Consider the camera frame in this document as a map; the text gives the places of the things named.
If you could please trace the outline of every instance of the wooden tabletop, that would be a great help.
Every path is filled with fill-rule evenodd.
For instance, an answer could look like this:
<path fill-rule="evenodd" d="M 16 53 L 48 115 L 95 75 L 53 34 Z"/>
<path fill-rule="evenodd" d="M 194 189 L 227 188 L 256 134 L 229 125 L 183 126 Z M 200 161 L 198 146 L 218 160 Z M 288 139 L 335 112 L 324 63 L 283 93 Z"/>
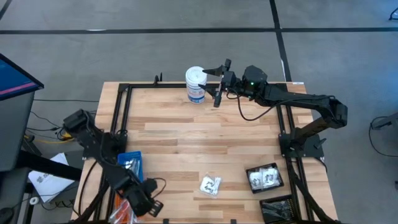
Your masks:
<path fill-rule="evenodd" d="M 118 82 L 106 82 L 99 101 L 96 125 L 109 131 L 116 101 Z M 287 83 L 288 91 L 305 93 L 303 83 Z M 253 118 L 267 108 L 242 98 L 243 113 Z M 286 110 L 285 126 L 289 131 Z M 297 127 L 310 123 L 310 110 L 292 108 Z M 123 110 L 119 114 L 119 127 Z M 188 100 L 185 88 L 133 89 L 127 124 L 127 151 L 141 151 L 145 177 L 162 177 L 167 181 L 165 190 L 157 197 L 164 204 L 157 218 L 146 215 L 145 221 L 171 223 L 211 222 L 264 223 L 259 200 L 290 194 L 285 159 L 280 155 L 280 133 L 276 110 L 262 118 L 247 122 L 239 114 L 236 100 L 223 98 L 219 108 L 213 107 L 211 96 L 200 105 Z M 276 162 L 285 183 L 259 194 L 252 194 L 245 170 Z M 337 219 L 325 168 L 315 159 L 303 159 L 308 188 L 319 206 Z M 81 186 L 93 160 L 85 161 L 75 209 L 78 209 Z M 216 199 L 199 190 L 204 175 L 222 178 Z M 101 167 L 97 165 L 88 178 L 83 194 L 82 210 L 98 191 Z M 158 181 L 158 190 L 163 186 Z M 306 219 L 302 195 L 297 189 L 303 219 Z M 105 216 L 108 202 L 103 201 Z"/>

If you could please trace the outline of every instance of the computer monitor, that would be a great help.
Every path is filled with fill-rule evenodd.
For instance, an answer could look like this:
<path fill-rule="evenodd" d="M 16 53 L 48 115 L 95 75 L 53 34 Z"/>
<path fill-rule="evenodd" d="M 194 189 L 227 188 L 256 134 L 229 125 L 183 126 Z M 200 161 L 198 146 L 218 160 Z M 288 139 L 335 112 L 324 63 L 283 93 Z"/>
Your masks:
<path fill-rule="evenodd" d="M 43 83 L 0 54 L 0 101 L 42 88 Z"/>

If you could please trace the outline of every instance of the black plastic box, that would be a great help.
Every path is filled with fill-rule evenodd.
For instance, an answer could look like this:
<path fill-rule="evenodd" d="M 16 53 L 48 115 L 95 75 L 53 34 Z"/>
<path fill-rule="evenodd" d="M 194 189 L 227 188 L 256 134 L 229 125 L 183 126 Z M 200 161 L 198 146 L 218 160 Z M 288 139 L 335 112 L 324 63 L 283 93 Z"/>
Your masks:
<path fill-rule="evenodd" d="M 265 200 L 260 201 L 260 209 L 261 209 L 262 217 L 266 224 L 285 223 L 288 221 L 288 220 L 284 220 L 283 218 L 275 217 L 268 213 L 262 212 L 264 202 L 265 203 L 274 203 L 274 202 L 282 202 L 282 201 L 286 201 L 289 204 L 289 210 L 290 210 L 290 216 L 291 216 L 291 220 L 289 220 L 289 221 L 296 221 L 298 219 L 299 216 L 293 209 L 292 195 L 285 195 L 285 196 L 280 196 L 280 197 L 275 197 L 275 198 L 270 198 L 270 199 L 265 199 Z"/>
<path fill-rule="evenodd" d="M 249 173 L 250 173 L 250 172 L 259 171 L 260 168 L 266 169 L 266 168 L 270 168 L 270 167 L 275 168 L 275 169 L 278 170 L 278 180 L 279 180 L 279 183 L 280 183 L 280 184 L 279 184 L 279 185 L 276 185 L 276 186 L 272 186 L 272 187 L 266 188 L 266 189 L 256 189 L 256 190 L 254 190 L 254 189 L 251 187 L 250 178 L 249 178 Z M 251 192 L 253 192 L 254 194 L 260 193 L 260 192 L 264 192 L 264 191 L 267 191 L 267 190 L 272 190 L 272 189 L 275 189 L 275 188 L 278 188 L 278 187 L 283 187 L 283 186 L 285 185 L 285 184 L 284 184 L 284 181 L 282 180 L 282 176 L 280 175 L 279 169 L 278 169 L 278 167 L 276 166 L 276 163 L 275 163 L 275 162 L 274 162 L 274 163 L 271 163 L 271 164 L 267 164 L 267 165 L 263 165 L 263 166 L 259 166 L 259 167 L 255 167 L 255 168 L 251 168 L 251 169 L 247 169 L 247 170 L 246 170 L 246 176 L 248 177 L 248 181 L 249 181 L 249 185 L 250 185 Z"/>

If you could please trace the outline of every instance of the wire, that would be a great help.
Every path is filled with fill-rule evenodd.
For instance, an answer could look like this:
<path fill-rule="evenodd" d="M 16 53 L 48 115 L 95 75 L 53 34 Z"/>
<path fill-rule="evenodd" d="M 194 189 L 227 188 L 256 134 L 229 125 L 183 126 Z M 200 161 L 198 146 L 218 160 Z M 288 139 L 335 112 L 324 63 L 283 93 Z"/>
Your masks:
<path fill-rule="evenodd" d="M 57 133 L 57 139 L 60 141 L 67 141 L 67 140 L 71 140 L 73 139 L 73 137 L 71 136 L 64 136 L 62 135 L 62 131 L 64 130 L 64 128 L 61 128 L 61 130 Z"/>
<path fill-rule="evenodd" d="M 32 114 L 34 114 L 37 118 L 39 118 L 39 119 L 43 119 L 43 120 L 46 120 L 47 122 L 49 122 L 50 124 L 52 124 L 52 125 L 54 125 L 54 126 L 56 126 L 56 127 L 58 127 L 58 128 L 60 128 L 60 126 L 59 125 L 56 125 L 56 124 L 54 124 L 53 122 L 51 122 L 50 120 L 48 120 L 47 118 L 42 118 L 42 117 L 40 117 L 39 115 L 37 115 L 35 112 L 33 112 L 33 111 L 30 111 Z"/>
<path fill-rule="evenodd" d="M 55 204 L 55 207 L 54 207 L 54 208 L 46 208 L 46 207 L 44 207 L 43 204 L 41 204 L 41 205 L 42 205 L 42 207 L 44 208 L 44 210 L 47 210 L 47 211 L 52 211 L 52 210 L 55 210 L 56 208 L 58 208 L 57 204 Z"/>
<path fill-rule="evenodd" d="M 41 139 L 35 139 L 34 141 L 42 142 L 42 143 L 46 143 L 46 144 L 63 144 L 63 143 L 71 142 L 71 141 L 73 141 L 73 139 L 69 139 L 69 140 L 65 140 L 65 141 L 46 141 L 46 140 L 41 140 Z"/>
<path fill-rule="evenodd" d="M 76 213 L 76 215 L 79 217 L 80 215 L 79 215 L 79 214 L 76 212 L 76 210 L 73 208 L 74 201 L 75 201 L 74 199 L 69 200 L 69 205 L 66 205 L 64 201 L 55 202 L 55 207 L 54 207 L 54 208 L 46 208 L 46 207 L 44 207 L 44 204 L 41 204 L 41 206 L 42 206 L 45 210 L 47 210 L 47 211 L 52 211 L 52 210 L 55 210 L 55 209 L 57 209 L 57 208 L 71 208 L 72 211 L 73 211 L 74 213 Z"/>
<path fill-rule="evenodd" d="M 320 157 L 315 157 L 316 160 L 318 160 L 322 165 L 325 167 L 326 173 L 328 172 L 328 167 L 326 166 L 325 162 L 322 160 Z"/>
<path fill-rule="evenodd" d="M 398 20 L 398 18 L 393 18 L 392 15 L 394 15 L 394 13 L 398 11 L 398 8 L 394 9 L 393 12 L 390 14 L 390 18 L 388 18 L 388 20 Z"/>
<path fill-rule="evenodd" d="M 229 97 L 229 94 L 230 94 L 230 92 L 227 92 L 227 93 L 226 93 L 226 97 L 227 97 L 228 99 L 230 99 L 230 100 L 235 100 L 235 99 L 238 99 L 238 97 L 237 97 L 237 96 L 235 96 L 234 98 L 232 98 L 232 97 Z"/>
<path fill-rule="evenodd" d="M 50 128 L 50 129 L 26 128 L 26 129 L 33 130 L 33 131 L 56 131 L 56 130 L 58 130 L 58 129 L 60 129 L 60 128 Z"/>
<path fill-rule="evenodd" d="M 35 136 L 40 136 L 40 137 L 43 137 L 43 138 L 50 138 L 50 139 L 57 139 L 55 137 L 50 137 L 50 136 L 45 136 L 45 135 L 42 135 L 42 134 L 37 134 L 37 133 L 35 133 L 35 132 L 33 132 L 33 131 L 29 130 L 29 129 L 26 129 L 26 131 L 34 134 Z"/>
<path fill-rule="evenodd" d="M 372 137 L 371 137 L 371 129 L 372 129 L 372 127 L 373 127 L 373 122 L 374 122 L 375 120 L 379 119 L 379 118 L 386 118 L 386 116 L 378 116 L 377 118 L 374 118 L 374 119 L 372 120 L 371 124 L 369 125 L 369 132 L 368 132 L 368 134 L 369 134 L 369 141 L 371 142 L 371 145 L 372 145 L 373 149 L 374 149 L 378 154 L 383 155 L 383 156 L 387 156 L 387 157 L 398 157 L 398 155 L 388 155 L 388 154 L 384 154 L 384 153 L 378 151 L 378 150 L 376 149 L 376 147 L 374 147 L 374 144 L 373 144 L 373 141 L 372 141 Z"/>
<path fill-rule="evenodd" d="M 46 102 L 87 102 L 87 103 L 98 103 L 99 100 L 43 100 L 43 99 L 34 99 L 35 101 L 46 101 Z"/>
<path fill-rule="evenodd" d="M 246 117 L 243 115 L 242 108 L 241 108 L 241 100 L 240 100 L 240 97 L 241 97 L 241 96 L 238 95 L 238 92 L 236 92 L 236 90 L 234 90 L 234 89 L 232 89 L 232 88 L 230 88 L 229 90 L 233 91 L 233 92 L 235 93 L 235 95 L 237 96 L 239 113 L 241 114 L 242 118 L 245 119 L 246 121 L 255 121 L 255 120 L 261 118 L 262 116 L 264 116 L 265 114 L 267 114 L 267 113 L 268 113 L 271 109 L 273 109 L 274 107 L 279 106 L 279 105 L 283 105 L 284 103 L 287 103 L 287 102 L 297 101 L 297 100 L 322 100 L 322 99 L 325 99 L 325 98 L 334 98 L 334 97 L 335 97 L 335 96 L 320 96 L 319 98 L 316 98 L 316 97 L 306 97 L 306 98 L 296 98 L 296 99 L 284 100 L 284 101 L 281 101 L 281 102 L 279 102 L 279 103 L 276 103 L 276 104 L 270 106 L 270 107 L 268 108 L 268 110 L 266 110 L 265 112 L 263 112 L 263 113 L 260 114 L 259 116 L 256 116 L 255 118 L 246 118 Z"/>
<path fill-rule="evenodd" d="M 29 198 L 27 198 L 27 199 L 21 200 L 20 202 L 18 202 L 16 205 L 12 206 L 11 208 L 15 208 L 15 207 L 17 207 L 18 205 L 20 205 L 22 202 L 25 202 L 26 200 L 30 200 L 31 198 L 34 198 L 34 197 L 54 196 L 54 195 L 57 195 L 57 194 L 59 194 L 59 193 L 61 193 L 61 192 L 67 192 L 67 191 L 69 191 L 69 190 L 71 190 L 71 189 L 75 189 L 75 188 L 77 188 L 77 187 L 79 187 L 79 186 L 74 186 L 74 187 L 71 187 L 71 188 L 69 188 L 69 189 L 64 189 L 64 190 L 61 190 L 61 191 L 59 191 L 59 192 L 57 192 L 57 193 L 54 193 L 54 194 L 51 194 L 51 195 L 31 196 L 31 197 L 29 197 Z"/>
<path fill-rule="evenodd" d="M 86 183 L 87 183 L 88 177 L 90 176 L 91 171 L 93 171 L 94 166 L 95 166 L 96 164 L 97 164 L 97 161 L 95 161 L 94 164 L 90 167 L 90 169 L 88 170 L 87 176 L 86 176 L 86 178 L 85 178 L 85 181 L 83 182 L 83 185 L 81 186 L 80 197 L 79 197 L 79 205 L 78 205 L 78 213 L 77 213 L 78 216 L 81 215 L 81 200 L 82 200 L 82 198 L 83 198 L 83 192 L 85 191 L 85 187 L 86 187 Z"/>
<path fill-rule="evenodd" d="M 158 195 L 160 195 L 163 190 L 166 188 L 167 182 L 165 179 L 161 178 L 161 177 L 156 177 L 154 178 L 154 180 L 163 180 L 164 181 L 164 186 L 162 187 L 162 190 L 160 190 L 160 192 L 158 192 L 157 194 L 155 194 L 155 196 L 152 197 L 152 199 L 156 198 Z"/>

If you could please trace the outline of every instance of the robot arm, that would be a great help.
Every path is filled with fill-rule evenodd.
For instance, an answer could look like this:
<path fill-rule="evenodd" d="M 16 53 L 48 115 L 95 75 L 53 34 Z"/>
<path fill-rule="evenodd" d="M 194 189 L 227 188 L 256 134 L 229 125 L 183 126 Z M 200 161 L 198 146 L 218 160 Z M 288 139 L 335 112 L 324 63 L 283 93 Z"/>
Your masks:
<path fill-rule="evenodd" d="M 91 115 L 83 110 L 78 110 L 63 122 L 65 130 L 84 147 L 83 157 L 97 160 L 109 186 L 121 198 L 127 199 L 134 213 L 138 217 L 146 213 L 156 217 L 163 207 L 161 202 L 151 197 L 157 188 L 156 180 L 146 179 L 141 182 L 133 171 L 116 163 L 117 155 L 126 148 L 127 133 L 104 133 L 94 125 Z M 87 221 L 92 212 L 93 208 L 89 207 L 89 211 L 85 211 L 85 215 L 77 221 Z"/>
<path fill-rule="evenodd" d="M 208 88 L 200 85 L 211 96 L 215 98 L 214 107 L 221 104 L 222 92 L 234 93 L 238 97 L 246 97 L 254 100 L 261 106 L 270 106 L 271 108 L 278 105 L 295 106 L 299 108 L 308 108 L 316 110 L 321 114 L 321 118 L 316 119 L 303 128 L 295 128 L 290 136 L 282 142 L 287 148 L 296 149 L 291 152 L 291 157 L 302 157 L 304 153 L 303 147 L 306 140 L 317 136 L 317 134 L 326 128 L 342 128 L 347 125 L 347 107 L 334 96 L 328 95 L 309 95 L 301 93 L 292 93 L 284 91 L 277 84 L 267 83 L 267 75 L 253 65 L 247 67 L 244 71 L 242 79 L 237 78 L 235 73 L 230 71 L 231 61 L 226 60 L 225 65 L 216 69 L 204 70 L 203 72 L 221 77 L 219 88 Z"/>

